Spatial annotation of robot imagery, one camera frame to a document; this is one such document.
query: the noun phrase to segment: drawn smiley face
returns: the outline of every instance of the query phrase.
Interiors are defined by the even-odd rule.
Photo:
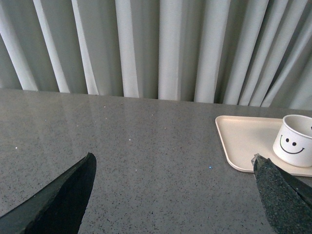
[[[285,150],[284,148],[283,148],[283,146],[282,146],[282,136],[283,135],[281,135],[281,138],[280,138],[280,140],[279,140],[279,145],[281,146],[281,148],[282,148],[282,150],[283,151],[285,151],[286,153],[288,153],[288,154],[291,154],[291,155],[296,155],[296,154],[298,154],[298,153],[301,153],[303,150],[304,150],[304,148],[302,148],[300,151],[298,151],[298,152],[288,152],[287,150]],[[290,144],[291,142],[290,142],[290,140],[289,140],[289,138],[286,138],[285,139],[285,142],[286,142],[286,144]],[[293,142],[292,143],[292,146],[296,146],[297,145],[297,143],[296,142]]]

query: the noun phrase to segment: speckled quartz countertop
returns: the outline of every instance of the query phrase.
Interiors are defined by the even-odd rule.
[[[80,234],[273,233],[253,174],[233,169],[220,115],[311,111],[0,90],[0,215],[92,152]],[[311,178],[300,178],[312,185]]]

